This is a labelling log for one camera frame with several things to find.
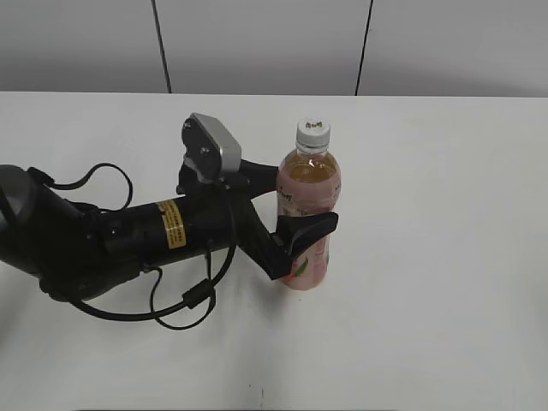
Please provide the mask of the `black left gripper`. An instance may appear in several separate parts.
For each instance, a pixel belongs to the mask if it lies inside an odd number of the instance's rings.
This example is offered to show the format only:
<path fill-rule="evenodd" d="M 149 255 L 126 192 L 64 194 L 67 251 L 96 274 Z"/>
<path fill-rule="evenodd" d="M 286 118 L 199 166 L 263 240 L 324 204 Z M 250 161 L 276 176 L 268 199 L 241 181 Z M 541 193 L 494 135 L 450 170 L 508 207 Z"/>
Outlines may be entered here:
<path fill-rule="evenodd" d="M 276 234 L 262 223 L 252 199 L 277 191 L 277 166 L 242 159 L 236 173 L 212 184 L 185 178 L 177 186 L 196 207 L 187 224 L 197 236 L 216 248 L 239 247 L 272 280 L 287 276 L 290 257 L 299 257 L 337 229 L 339 216 L 333 211 L 304 217 L 278 216 Z"/>

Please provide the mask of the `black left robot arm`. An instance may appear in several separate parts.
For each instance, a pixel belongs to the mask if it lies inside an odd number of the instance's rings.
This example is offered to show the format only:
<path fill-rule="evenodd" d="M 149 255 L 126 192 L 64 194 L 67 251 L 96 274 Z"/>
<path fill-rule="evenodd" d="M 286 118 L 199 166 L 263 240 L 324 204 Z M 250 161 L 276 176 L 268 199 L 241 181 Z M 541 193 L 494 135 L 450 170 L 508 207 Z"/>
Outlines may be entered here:
<path fill-rule="evenodd" d="M 175 198 L 106 210 L 64 199 L 40 170 L 5 164 L 1 259 L 57 301 L 87 301 L 143 271 L 227 247 L 239 247 L 275 280 L 338 223 L 335 212 L 316 211 L 281 216 L 269 231 L 253 200 L 273 191 L 276 179 L 275 167 L 248 161 L 212 182 L 185 166 Z"/>

